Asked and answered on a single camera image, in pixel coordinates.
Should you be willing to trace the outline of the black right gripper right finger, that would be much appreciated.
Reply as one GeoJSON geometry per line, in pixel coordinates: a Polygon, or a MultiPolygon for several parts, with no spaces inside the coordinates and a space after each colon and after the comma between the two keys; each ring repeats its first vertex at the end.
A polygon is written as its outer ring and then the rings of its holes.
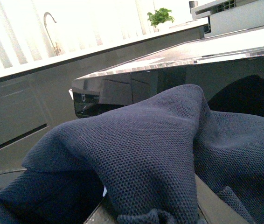
{"type": "Polygon", "coordinates": [[[200,224],[237,224],[238,214],[223,202],[197,175],[197,200],[200,224]]]}

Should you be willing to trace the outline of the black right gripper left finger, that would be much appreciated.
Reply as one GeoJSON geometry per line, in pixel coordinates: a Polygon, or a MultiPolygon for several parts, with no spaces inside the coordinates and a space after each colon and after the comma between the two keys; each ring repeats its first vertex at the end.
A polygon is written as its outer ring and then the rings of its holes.
{"type": "Polygon", "coordinates": [[[109,200],[103,200],[84,224],[118,224],[118,214],[109,200]]]}

